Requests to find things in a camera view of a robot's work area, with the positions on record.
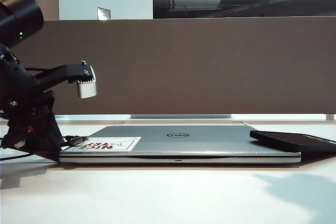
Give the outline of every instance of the smartphone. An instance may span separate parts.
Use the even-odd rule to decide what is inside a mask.
[[[260,144],[289,152],[336,152],[336,141],[299,134],[271,131],[250,131],[250,137]]]

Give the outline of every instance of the black robotic arm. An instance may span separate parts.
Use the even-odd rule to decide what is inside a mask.
[[[1,147],[33,153],[58,161],[64,138],[52,112],[54,93],[46,91],[68,81],[77,83],[78,95],[96,95],[96,77],[84,60],[32,76],[10,51],[43,26],[43,15],[34,0],[0,0],[0,112],[9,130]]]

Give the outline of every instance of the white desk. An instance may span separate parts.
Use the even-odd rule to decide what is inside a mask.
[[[107,125],[207,121],[59,121],[64,135]],[[245,122],[258,130],[336,140],[334,121]],[[6,127],[2,123],[1,136]],[[17,155],[12,150],[2,156]],[[58,166],[31,156],[2,162],[1,223],[334,223],[336,157],[292,167]]]

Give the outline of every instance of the sticker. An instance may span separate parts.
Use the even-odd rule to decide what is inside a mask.
[[[71,151],[81,152],[130,152],[141,137],[90,137]]]

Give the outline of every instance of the silver laptop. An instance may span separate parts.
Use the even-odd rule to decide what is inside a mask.
[[[59,154],[67,163],[250,163],[301,161],[301,153],[260,146],[250,126],[109,126]]]

